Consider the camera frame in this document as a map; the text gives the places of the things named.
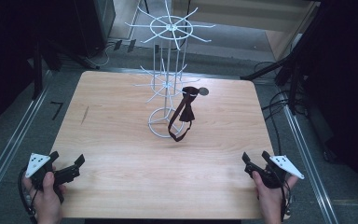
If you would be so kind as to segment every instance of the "black cable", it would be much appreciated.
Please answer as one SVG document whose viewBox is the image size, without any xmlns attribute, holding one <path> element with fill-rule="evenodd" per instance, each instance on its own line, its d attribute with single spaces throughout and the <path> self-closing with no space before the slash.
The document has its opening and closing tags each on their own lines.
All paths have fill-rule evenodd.
<svg viewBox="0 0 358 224">
<path fill-rule="evenodd" d="M 19 174 L 19 177 L 17 179 L 17 186 L 18 186 L 18 189 L 19 189 L 19 194 L 20 194 L 20 198 L 21 198 L 21 202 L 22 202 L 22 205 L 24 206 L 25 208 L 25 211 L 27 212 L 31 222 L 33 224 L 37 224 L 37 220 L 36 218 L 34 217 L 34 215 L 36 214 L 36 211 L 34 210 L 34 197 L 36 196 L 36 194 L 34 195 L 33 199 L 32 199 L 32 202 L 30 205 L 28 205 L 25 197 L 24 197 L 24 193 L 23 193 L 23 187 L 22 187 L 22 179 L 24 177 L 24 173 L 25 171 L 27 170 L 27 166 L 25 166 L 24 168 L 21 169 L 20 171 L 20 174 Z"/>
</svg>

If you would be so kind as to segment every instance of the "white triangular marker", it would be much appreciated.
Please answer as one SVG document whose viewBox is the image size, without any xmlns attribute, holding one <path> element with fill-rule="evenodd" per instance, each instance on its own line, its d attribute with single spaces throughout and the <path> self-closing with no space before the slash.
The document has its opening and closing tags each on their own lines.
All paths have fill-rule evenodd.
<svg viewBox="0 0 358 224">
<path fill-rule="evenodd" d="M 27 171 L 25 172 L 25 177 L 29 178 L 49 160 L 50 156 L 44 156 L 35 153 L 31 154 L 30 161 L 28 162 Z"/>
<path fill-rule="evenodd" d="M 284 171 L 296 175 L 300 179 L 304 179 L 304 176 L 297 170 L 297 168 L 289 161 L 286 156 L 272 156 L 269 157 L 277 166 L 281 167 Z"/>
</svg>

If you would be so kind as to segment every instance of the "gray floor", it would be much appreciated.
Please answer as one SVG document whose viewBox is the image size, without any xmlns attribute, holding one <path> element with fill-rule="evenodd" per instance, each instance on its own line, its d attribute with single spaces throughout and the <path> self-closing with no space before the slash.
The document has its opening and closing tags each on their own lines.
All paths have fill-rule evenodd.
<svg viewBox="0 0 358 224">
<path fill-rule="evenodd" d="M 161 10 L 161 1 L 148 1 L 151 12 Z M 141 15 L 137 22 L 142 22 Z M 213 41 L 209 45 L 200 44 L 196 48 L 196 42 L 189 44 L 186 62 L 188 66 L 186 72 L 189 74 L 216 78 L 235 78 L 249 75 L 263 66 L 269 65 L 272 60 L 266 38 L 263 31 L 248 30 L 245 31 L 238 27 L 225 27 L 225 34 L 232 34 L 232 39 L 227 41 L 226 35 L 218 34 L 219 30 L 212 30 L 215 34 L 203 33 L 203 37 L 211 38 Z M 241 41 L 239 36 L 247 33 L 249 40 Z M 129 71 L 136 69 L 140 72 L 139 66 L 151 69 L 153 50 L 148 46 L 142 46 L 138 40 L 145 39 L 142 32 L 134 29 L 131 38 L 137 39 L 137 46 L 132 52 L 127 52 L 128 46 L 124 45 L 119 50 L 109 48 L 106 54 L 92 58 L 95 63 L 104 64 L 101 66 L 103 71 Z M 38 111 L 31 113 L 32 119 L 26 123 L 24 132 L 19 133 L 16 139 L 11 139 L 13 133 L 16 133 L 18 124 L 29 109 L 29 106 L 35 104 L 31 101 L 33 94 L 33 85 L 30 85 L 14 102 L 14 104 L 0 118 L 0 157 L 5 155 L 7 160 L 0 160 L 0 168 L 3 169 L 0 175 L 0 223 L 27 223 L 28 217 L 21 207 L 20 198 L 17 192 L 17 176 L 20 168 L 26 164 L 31 152 L 48 154 L 54 143 L 56 134 L 60 129 L 65 111 L 71 101 L 76 84 L 85 70 L 76 63 L 62 56 L 63 68 L 60 72 L 47 73 L 45 77 L 46 92 L 44 98 L 40 99 Z M 273 95 L 279 88 L 273 84 L 275 73 L 271 72 L 254 81 L 258 98 L 261 106 L 269 104 Z M 63 103 L 63 108 L 56 119 L 52 119 L 57 112 L 57 106 L 51 102 Z M 324 160 L 322 146 L 317 140 L 315 132 L 312 129 L 310 121 L 301 115 L 296 115 L 292 119 L 298 122 L 301 128 L 301 134 L 306 142 L 306 150 L 310 154 L 311 161 L 314 163 L 315 170 L 309 168 L 309 162 L 305 161 L 301 148 L 303 147 L 294 137 L 293 127 L 288 121 L 290 116 L 286 110 L 274 116 L 276 128 L 272 120 L 266 121 L 268 134 L 271 139 L 274 151 L 278 150 L 278 138 L 275 130 L 279 133 L 282 153 L 287 155 L 297 168 L 305 174 L 306 178 L 300 180 L 294 189 L 296 201 L 292 207 L 292 216 L 284 223 L 358 223 L 358 176 L 348 166 L 344 164 L 331 164 Z M 320 178 L 322 189 L 331 203 L 332 211 L 336 219 L 331 219 L 330 214 L 325 214 L 323 207 L 329 204 L 323 204 L 318 198 L 320 186 L 314 186 L 312 179 Z M 68 219 L 63 223 L 83 223 L 83 219 Z M 243 223 L 262 223 L 261 220 L 244 220 Z"/>
</svg>

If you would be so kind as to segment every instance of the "controller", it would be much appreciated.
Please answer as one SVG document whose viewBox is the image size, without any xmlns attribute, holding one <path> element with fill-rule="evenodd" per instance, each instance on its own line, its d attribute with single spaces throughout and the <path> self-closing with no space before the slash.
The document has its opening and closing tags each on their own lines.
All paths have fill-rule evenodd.
<svg viewBox="0 0 358 224">
<path fill-rule="evenodd" d="M 80 176 L 79 168 L 85 162 L 83 154 L 74 162 L 73 165 L 66 167 L 60 171 L 53 171 L 52 163 L 59 157 L 57 151 L 52 152 L 48 157 L 37 158 L 35 154 L 31 156 L 30 163 L 28 164 L 28 170 L 26 177 L 30 177 L 34 188 L 37 190 L 43 190 L 43 179 L 47 172 L 53 172 L 55 181 L 54 181 L 54 191 L 60 199 L 60 202 L 63 203 L 63 196 L 59 189 L 59 185 L 64 183 L 72 182 L 75 177 Z M 32 170 L 30 167 L 36 167 L 37 170 Z"/>
<path fill-rule="evenodd" d="M 286 177 L 286 171 L 278 167 L 269 159 L 270 155 L 267 153 L 267 151 L 263 151 L 261 156 L 267 162 L 266 169 L 261 169 L 256 164 L 252 163 L 246 152 L 243 152 L 242 160 L 246 164 L 245 172 L 248 173 L 251 178 L 253 178 L 253 171 L 258 172 L 261 176 L 261 179 L 263 180 L 264 185 L 269 189 L 281 188 Z"/>
</svg>

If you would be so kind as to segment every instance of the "finger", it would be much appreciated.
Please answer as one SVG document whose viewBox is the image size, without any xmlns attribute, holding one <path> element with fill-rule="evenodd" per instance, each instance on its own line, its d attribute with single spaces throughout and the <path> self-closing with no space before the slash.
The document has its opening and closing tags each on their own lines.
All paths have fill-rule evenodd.
<svg viewBox="0 0 358 224">
<path fill-rule="evenodd" d="M 253 178 L 257 188 L 264 186 L 263 180 L 261 179 L 261 176 L 257 171 L 252 172 L 252 178 Z"/>
<path fill-rule="evenodd" d="M 22 177 L 22 185 L 28 190 L 28 192 L 32 188 L 32 181 L 30 178 L 25 177 L 25 175 Z"/>
<path fill-rule="evenodd" d="M 291 175 L 291 176 L 287 179 L 286 182 L 287 182 L 287 185 L 289 186 L 290 189 L 292 189 L 292 188 L 295 186 L 297 180 L 298 180 L 298 177 L 295 176 L 295 175 Z"/>
<path fill-rule="evenodd" d="M 54 174 L 52 172 L 47 172 L 45 178 L 43 179 L 43 191 L 45 197 L 51 197 L 51 195 L 55 195 L 53 185 Z"/>
<path fill-rule="evenodd" d="M 58 188 L 60 189 L 60 192 L 62 194 L 65 194 L 66 193 L 66 186 L 65 185 L 59 185 Z"/>
</svg>

